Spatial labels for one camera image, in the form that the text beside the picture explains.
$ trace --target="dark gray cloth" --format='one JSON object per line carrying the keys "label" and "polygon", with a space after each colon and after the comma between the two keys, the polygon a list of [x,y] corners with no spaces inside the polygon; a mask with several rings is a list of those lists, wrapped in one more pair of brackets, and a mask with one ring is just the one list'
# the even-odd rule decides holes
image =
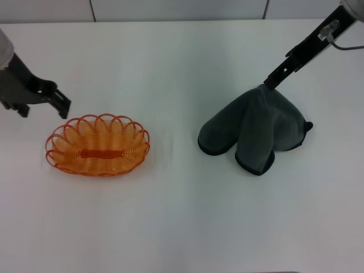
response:
{"label": "dark gray cloth", "polygon": [[260,85],[207,121],[198,145],[208,155],[221,155],[238,143],[235,158],[239,165],[262,175],[272,166],[274,151],[302,145],[312,126],[277,90]]}

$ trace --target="gray fabric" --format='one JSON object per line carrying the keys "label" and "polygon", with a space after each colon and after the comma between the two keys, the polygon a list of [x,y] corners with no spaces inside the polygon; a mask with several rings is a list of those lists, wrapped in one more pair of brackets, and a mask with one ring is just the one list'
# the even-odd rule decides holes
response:
{"label": "gray fabric", "polygon": [[252,89],[203,125],[200,148],[209,155],[223,154],[236,142],[237,162],[255,175],[265,173],[274,161],[273,151],[302,144],[312,123],[277,90],[265,85]]}

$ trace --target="white table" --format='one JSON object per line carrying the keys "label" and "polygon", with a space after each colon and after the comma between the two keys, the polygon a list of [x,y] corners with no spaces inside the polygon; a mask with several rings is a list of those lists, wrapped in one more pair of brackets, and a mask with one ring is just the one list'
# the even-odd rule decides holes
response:
{"label": "white table", "polygon": [[[279,90],[314,123],[255,177],[197,146],[200,127],[259,85],[320,20],[1,25],[33,73],[72,100],[69,118],[128,115],[151,134],[134,172],[51,168],[63,124],[0,107],[0,272],[361,272],[364,51],[329,48]],[[364,44],[364,25],[339,40]]]}

